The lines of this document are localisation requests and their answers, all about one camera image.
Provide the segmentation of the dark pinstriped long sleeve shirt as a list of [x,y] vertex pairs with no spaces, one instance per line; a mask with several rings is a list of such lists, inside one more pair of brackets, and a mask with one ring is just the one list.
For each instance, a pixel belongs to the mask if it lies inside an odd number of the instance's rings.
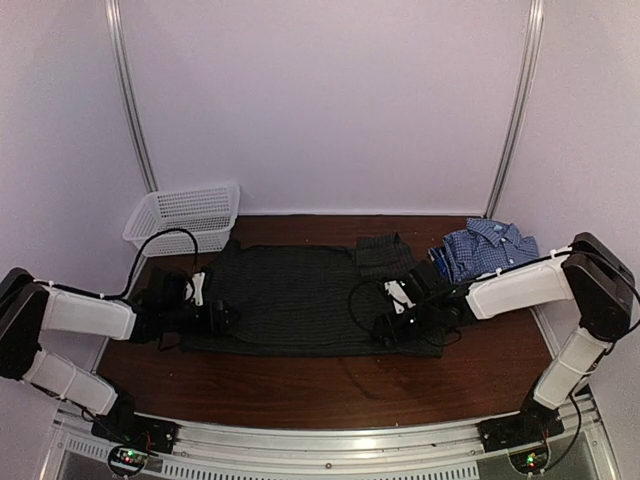
[[184,335],[185,352],[339,357],[405,354],[439,358],[444,346],[374,340],[375,318],[392,310],[382,284],[417,261],[398,234],[364,237],[355,247],[252,246],[231,240],[205,268],[205,296],[241,315],[226,335]]

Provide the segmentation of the white perforated plastic basket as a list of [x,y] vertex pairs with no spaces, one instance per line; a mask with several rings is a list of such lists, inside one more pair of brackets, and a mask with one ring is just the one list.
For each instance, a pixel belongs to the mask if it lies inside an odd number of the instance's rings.
[[122,238],[147,257],[186,255],[198,243],[201,253],[222,250],[238,217],[241,189],[237,184],[159,191],[145,195],[131,213]]

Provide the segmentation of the right circuit board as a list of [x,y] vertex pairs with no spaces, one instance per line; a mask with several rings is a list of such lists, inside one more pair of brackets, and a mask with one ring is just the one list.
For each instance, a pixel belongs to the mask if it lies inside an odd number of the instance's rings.
[[537,474],[549,463],[549,452],[544,449],[516,451],[509,454],[511,466],[520,474]]

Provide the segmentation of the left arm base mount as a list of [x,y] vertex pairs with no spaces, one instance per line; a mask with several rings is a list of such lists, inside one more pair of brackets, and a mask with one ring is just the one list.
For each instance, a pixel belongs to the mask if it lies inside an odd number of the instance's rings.
[[124,424],[98,416],[93,421],[91,435],[146,453],[171,454],[177,430],[178,425],[174,422],[137,414]]

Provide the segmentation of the navy folded shirt white print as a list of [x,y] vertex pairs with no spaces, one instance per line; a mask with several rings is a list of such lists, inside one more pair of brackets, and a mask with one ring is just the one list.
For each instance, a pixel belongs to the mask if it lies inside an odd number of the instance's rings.
[[449,283],[453,282],[453,276],[451,273],[451,267],[447,259],[446,250],[444,247],[432,247],[429,249],[429,257],[435,264],[440,275],[445,278]]

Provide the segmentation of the right aluminium frame post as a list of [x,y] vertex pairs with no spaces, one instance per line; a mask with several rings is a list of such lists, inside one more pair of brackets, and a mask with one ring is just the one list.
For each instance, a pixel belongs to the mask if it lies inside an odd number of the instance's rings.
[[545,2],[543,0],[531,0],[529,2],[525,39],[513,105],[498,169],[484,212],[485,218],[493,218],[495,216],[506,186],[510,167],[515,158],[538,65],[544,29],[544,10]]

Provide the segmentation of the front aluminium rail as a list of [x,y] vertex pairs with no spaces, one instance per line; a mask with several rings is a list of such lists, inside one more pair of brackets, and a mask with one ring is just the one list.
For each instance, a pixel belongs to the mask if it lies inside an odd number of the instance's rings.
[[[174,420],[171,453],[156,453],[131,479],[621,479],[600,412],[576,396],[579,437],[550,472],[520,473],[523,449],[489,452],[489,417],[364,430],[283,430]],[[78,409],[61,405],[36,479],[123,479],[107,459],[114,443],[91,435]]]

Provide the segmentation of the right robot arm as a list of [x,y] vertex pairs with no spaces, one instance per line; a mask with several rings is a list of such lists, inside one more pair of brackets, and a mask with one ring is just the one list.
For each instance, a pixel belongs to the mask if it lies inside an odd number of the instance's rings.
[[435,274],[433,265],[421,262],[405,276],[384,283],[394,309],[375,318],[373,339],[392,345],[414,340],[455,313],[467,312],[481,321],[549,303],[576,304],[577,326],[513,419],[513,433],[522,441],[533,441],[545,431],[551,413],[639,325],[632,318],[639,302],[633,274],[588,232],[539,259],[457,284],[437,281]]

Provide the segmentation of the left circuit board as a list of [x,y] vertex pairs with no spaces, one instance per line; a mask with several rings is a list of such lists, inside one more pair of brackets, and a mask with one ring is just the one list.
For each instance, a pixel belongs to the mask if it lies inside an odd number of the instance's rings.
[[149,456],[123,445],[113,447],[107,455],[107,466],[121,477],[140,473],[147,465]]

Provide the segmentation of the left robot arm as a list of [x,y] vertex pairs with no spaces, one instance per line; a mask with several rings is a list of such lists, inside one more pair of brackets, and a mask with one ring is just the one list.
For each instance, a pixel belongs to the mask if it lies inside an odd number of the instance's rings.
[[238,313],[221,299],[205,296],[207,275],[153,270],[148,286],[134,297],[86,292],[37,280],[22,268],[1,282],[1,375],[34,385],[104,418],[123,444],[137,442],[144,424],[133,399],[108,381],[45,350],[44,331],[97,335],[145,344],[167,333],[221,337]]

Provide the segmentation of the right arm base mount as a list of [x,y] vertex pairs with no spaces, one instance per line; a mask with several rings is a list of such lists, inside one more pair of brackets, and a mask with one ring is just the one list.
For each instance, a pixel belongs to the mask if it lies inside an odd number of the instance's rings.
[[478,430],[484,451],[489,453],[544,442],[565,428],[557,410],[532,410],[484,420]]

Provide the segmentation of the left aluminium frame post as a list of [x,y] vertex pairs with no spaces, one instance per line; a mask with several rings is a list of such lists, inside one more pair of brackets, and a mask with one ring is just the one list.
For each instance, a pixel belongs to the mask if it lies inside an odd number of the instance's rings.
[[115,69],[123,100],[124,114],[133,144],[134,154],[147,193],[158,190],[158,183],[151,164],[139,109],[134,82],[129,65],[120,2],[105,1],[106,19],[114,53]]

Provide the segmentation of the blue checkered folded shirt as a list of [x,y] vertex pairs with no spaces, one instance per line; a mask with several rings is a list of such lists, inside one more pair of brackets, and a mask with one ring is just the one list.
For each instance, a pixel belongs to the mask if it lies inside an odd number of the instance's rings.
[[454,283],[474,279],[496,269],[509,269],[536,260],[533,236],[522,236],[511,223],[469,218],[466,228],[443,238],[444,259]]

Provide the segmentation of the circuit board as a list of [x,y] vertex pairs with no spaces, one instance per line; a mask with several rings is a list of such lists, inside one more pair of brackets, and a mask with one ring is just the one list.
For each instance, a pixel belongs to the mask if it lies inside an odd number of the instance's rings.
[[107,466],[121,477],[140,473],[147,465],[149,456],[123,445],[113,447],[107,455]]
[[509,454],[511,466],[520,474],[537,474],[549,463],[549,452],[544,449],[516,451]]

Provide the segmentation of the aluminium frame post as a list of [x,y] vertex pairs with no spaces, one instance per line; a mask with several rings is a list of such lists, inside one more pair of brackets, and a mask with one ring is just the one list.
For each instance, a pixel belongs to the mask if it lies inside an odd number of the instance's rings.
[[147,193],[158,190],[158,183],[151,164],[139,109],[134,82],[129,65],[120,2],[105,1],[106,19],[114,53],[115,69],[123,100],[124,114],[133,144],[134,154]]
[[484,212],[485,218],[493,218],[495,216],[506,186],[510,167],[515,158],[538,65],[544,29],[544,10],[545,2],[543,0],[531,0],[529,2],[525,39],[513,105],[498,169]]

